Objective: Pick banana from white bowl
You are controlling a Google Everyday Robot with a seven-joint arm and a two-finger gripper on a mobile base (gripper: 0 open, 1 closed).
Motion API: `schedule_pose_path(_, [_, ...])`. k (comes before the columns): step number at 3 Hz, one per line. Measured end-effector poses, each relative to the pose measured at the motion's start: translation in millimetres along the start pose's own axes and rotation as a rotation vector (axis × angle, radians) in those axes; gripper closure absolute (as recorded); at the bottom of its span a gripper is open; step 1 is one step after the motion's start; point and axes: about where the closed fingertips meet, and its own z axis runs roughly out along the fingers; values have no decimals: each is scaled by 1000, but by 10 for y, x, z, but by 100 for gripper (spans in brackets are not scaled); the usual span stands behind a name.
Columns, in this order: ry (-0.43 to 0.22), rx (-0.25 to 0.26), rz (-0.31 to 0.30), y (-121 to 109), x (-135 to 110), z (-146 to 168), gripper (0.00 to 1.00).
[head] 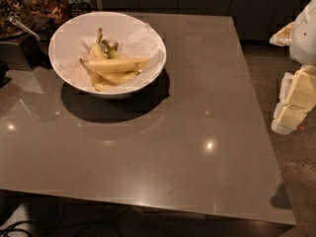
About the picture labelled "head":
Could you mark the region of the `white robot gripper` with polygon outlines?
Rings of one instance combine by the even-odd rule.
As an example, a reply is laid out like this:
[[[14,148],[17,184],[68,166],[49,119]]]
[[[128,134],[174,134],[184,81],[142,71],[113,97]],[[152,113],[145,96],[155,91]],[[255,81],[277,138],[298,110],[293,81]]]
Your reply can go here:
[[[289,46],[290,57],[302,65],[281,80],[272,131],[290,134],[316,106],[316,0],[311,0],[291,22],[273,34],[270,43]]]

